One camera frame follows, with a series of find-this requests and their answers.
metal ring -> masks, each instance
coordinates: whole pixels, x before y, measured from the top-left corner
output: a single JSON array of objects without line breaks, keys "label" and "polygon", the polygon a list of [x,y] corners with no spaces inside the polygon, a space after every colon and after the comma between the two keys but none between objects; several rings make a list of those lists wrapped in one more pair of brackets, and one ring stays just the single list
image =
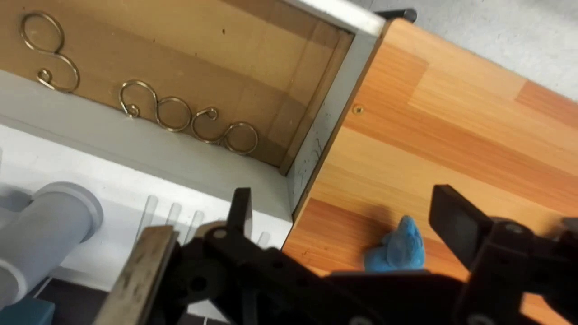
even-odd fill
[{"label": "metal ring", "polygon": [[65,64],[70,66],[72,70],[72,75],[74,75],[74,84],[72,86],[58,86],[52,82],[52,72],[48,68],[39,68],[38,73],[36,73],[36,79],[38,82],[41,82],[43,86],[47,88],[52,88],[52,90],[58,90],[58,91],[67,91],[67,93],[72,93],[77,86],[79,86],[79,72],[77,72],[77,66],[74,64],[72,59],[68,59],[67,55],[63,54],[56,54],[58,59],[61,59]]},{"label": "metal ring", "polygon": [[[229,135],[231,135],[231,131],[233,131],[235,128],[247,128],[247,129],[253,133],[254,142],[253,142],[249,147],[233,146],[233,142],[229,140]],[[226,146],[227,149],[236,151],[236,153],[244,153],[244,155],[253,153],[253,151],[258,147],[258,144],[260,144],[258,129],[256,129],[251,122],[245,122],[245,120],[231,122],[231,124],[227,126],[227,129],[222,133],[222,137],[224,137],[224,146]]]},{"label": "metal ring", "polygon": [[193,131],[195,131],[195,135],[197,135],[200,140],[204,140],[204,142],[218,142],[218,140],[220,140],[220,135],[216,135],[216,137],[204,137],[204,135],[198,131],[197,120],[198,120],[202,115],[209,117],[209,120],[215,122],[215,120],[218,119],[218,108],[216,108],[216,106],[207,106],[206,110],[197,111],[195,117],[193,117]]},{"label": "metal ring", "polygon": [[153,102],[155,110],[159,110],[159,95],[157,95],[157,91],[155,91],[148,82],[144,82],[142,79],[128,79],[128,81],[124,81],[124,82],[121,84],[121,91],[119,91],[121,108],[123,108],[123,111],[124,111],[126,115],[130,115],[130,117],[141,117],[141,108],[139,108],[139,104],[133,104],[133,102],[132,102],[132,104],[126,104],[126,102],[124,102],[124,90],[130,88],[130,86],[141,86],[141,88],[144,88],[146,91],[150,91],[151,102]]},{"label": "metal ring", "polygon": [[[162,120],[160,117],[160,106],[166,102],[179,102],[182,106],[182,111],[186,111],[186,120],[182,124],[171,126],[168,122]],[[157,124],[160,124],[164,129],[170,131],[184,131],[189,124],[191,124],[191,108],[188,106],[188,102],[177,95],[168,95],[168,97],[160,97],[159,104],[157,104]]]},{"label": "metal ring", "polygon": [[[27,30],[25,30],[25,25],[27,25],[27,21],[29,21],[30,17],[41,17],[41,19],[48,21],[48,23],[56,28],[58,37],[59,37],[59,43],[56,45],[56,48],[43,48],[43,46],[36,45],[36,43],[29,37],[29,34],[27,34]],[[25,43],[29,48],[32,48],[32,50],[58,54],[58,52],[65,46],[65,32],[63,32],[63,28],[59,26],[59,23],[58,23],[50,14],[41,12],[41,10],[34,10],[34,12],[29,12],[29,14],[23,14],[23,16],[21,16],[21,19],[20,19],[20,34],[21,34],[23,43]]]}]

wooden floor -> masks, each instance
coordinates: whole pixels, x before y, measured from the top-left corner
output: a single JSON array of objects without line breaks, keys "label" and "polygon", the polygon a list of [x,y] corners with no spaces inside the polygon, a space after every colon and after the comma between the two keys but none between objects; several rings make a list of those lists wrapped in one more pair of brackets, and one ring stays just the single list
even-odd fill
[{"label": "wooden floor", "polygon": [[[428,225],[433,184],[538,234],[578,214],[578,104],[393,21],[310,187],[283,250],[319,274],[361,268],[403,214],[424,236],[426,267],[468,270]],[[565,323],[542,297],[524,312]]]}]

blue cloth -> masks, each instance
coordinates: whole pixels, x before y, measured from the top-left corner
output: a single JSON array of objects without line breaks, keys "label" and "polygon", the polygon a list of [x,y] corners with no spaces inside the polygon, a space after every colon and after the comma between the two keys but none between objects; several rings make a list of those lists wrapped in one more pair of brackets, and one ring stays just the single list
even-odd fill
[{"label": "blue cloth", "polygon": [[365,270],[412,270],[422,268],[426,250],[412,216],[403,216],[397,229],[383,236],[381,245],[365,254]]},{"label": "blue cloth", "polygon": [[2,325],[50,325],[54,303],[43,299],[21,299],[0,310]]}]

blue glove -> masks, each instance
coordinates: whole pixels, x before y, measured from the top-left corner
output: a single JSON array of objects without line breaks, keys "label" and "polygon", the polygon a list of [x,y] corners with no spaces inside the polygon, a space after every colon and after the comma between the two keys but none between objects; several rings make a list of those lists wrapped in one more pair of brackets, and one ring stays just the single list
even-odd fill
[{"label": "blue glove", "polygon": [[403,216],[397,229],[384,234],[381,245],[365,254],[365,270],[422,268],[424,259],[426,252],[417,225],[412,216]]}]

black metal frame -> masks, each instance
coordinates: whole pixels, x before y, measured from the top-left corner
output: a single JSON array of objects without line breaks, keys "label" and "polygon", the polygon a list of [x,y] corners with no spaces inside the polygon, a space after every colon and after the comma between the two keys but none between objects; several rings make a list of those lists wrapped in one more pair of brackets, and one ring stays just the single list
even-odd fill
[{"label": "black metal frame", "polygon": [[[449,185],[433,187],[430,221],[471,270],[466,283],[426,270],[319,277],[281,250],[254,245],[247,220],[251,189],[242,187],[224,227],[175,249],[150,323],[177,323],[200,299],[251,325],[534,323],[520,314],[524,290],[578,321],[576,234],[552,241],[516,221],[495,221]],[[475,236],[448,238],[464,220]]]}]

